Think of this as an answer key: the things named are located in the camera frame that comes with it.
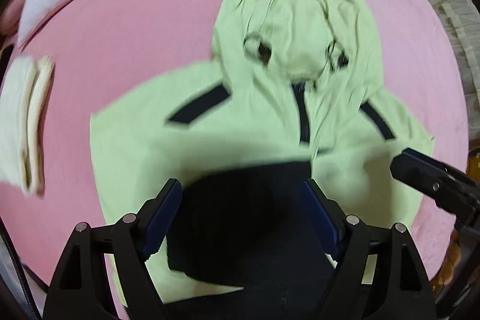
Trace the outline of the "light green hooded jacket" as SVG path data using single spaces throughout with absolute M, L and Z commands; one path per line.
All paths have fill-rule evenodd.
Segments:
M 297 203 L 307 177 L 367 224 L 413 223 L 422 195 L 389 166 L 406 148 L 432 154 L 434 139 L 385 88 L 365 0 L 223 0 L 211 46 L 90 119 L 108 223 L 181 182 L 146 264 L 164 302 L 327 277 Z

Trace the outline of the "folded cream garment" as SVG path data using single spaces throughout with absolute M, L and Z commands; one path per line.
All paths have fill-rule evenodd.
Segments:
M 1 181 L 25 196 L 44 188 L 39 124 L 54 66 L 48 56 L 18 56 L 1 89 Z

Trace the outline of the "pink plush bed cover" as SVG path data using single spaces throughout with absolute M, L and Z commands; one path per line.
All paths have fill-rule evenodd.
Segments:
M 207 61 L 223 0 L 73 0 L 24 53 L 48 54 L 55 73 L 43 124 L 45 189 L 1 186 L 1 215 L 21 258 L 50 281 L 80 220 L 107 223 L 90 152 L 90 119 L 139 85 Z M 385 88 L 433 137 L 432 154 L 463 168 L 468 149 L 456 59 L 428 0 L 365 0 L 382 49 Z M 428 274 L 439 268 L 453 219 L 421 196 L 411 225 Z

